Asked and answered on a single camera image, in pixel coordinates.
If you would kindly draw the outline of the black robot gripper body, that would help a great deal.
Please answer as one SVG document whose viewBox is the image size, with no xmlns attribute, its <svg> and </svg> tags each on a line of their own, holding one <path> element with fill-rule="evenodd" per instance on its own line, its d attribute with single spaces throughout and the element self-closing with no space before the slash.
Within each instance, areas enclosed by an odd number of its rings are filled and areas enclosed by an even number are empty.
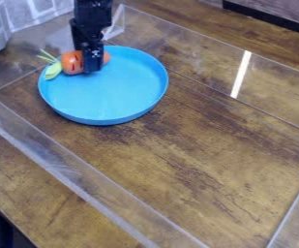
<svg viewBox="0 0 299 248">
<path fill-rule="evenodd" d="M 74 0 L 74 18 L 70 28 L 76 27 L 83 43 L 103 38 L 103 30 L 111 26 L 112 0 Z"/>
</svg>

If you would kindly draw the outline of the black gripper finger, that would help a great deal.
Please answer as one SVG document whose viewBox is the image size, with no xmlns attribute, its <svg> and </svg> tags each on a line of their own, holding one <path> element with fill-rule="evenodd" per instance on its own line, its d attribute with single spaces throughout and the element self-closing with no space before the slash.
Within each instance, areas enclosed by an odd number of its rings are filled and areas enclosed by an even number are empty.
<svg viewBox="0 0 299 248">
<path fill-rule="evenodd" d="M 72 38 L 72 44 L 74 49 L 80 50 L 82 49 L 82 43 L 83 43 L 83 37 L 76 27 L 71 28 L 71 38 Z"/>
<path fill-rule="evenodd" d="M 98 72 L 104 65 L 104 45 L 102 42 L 96 44 L 82 43 L 83 55 L 83 72 L 91 74 Z"/>
</svg>

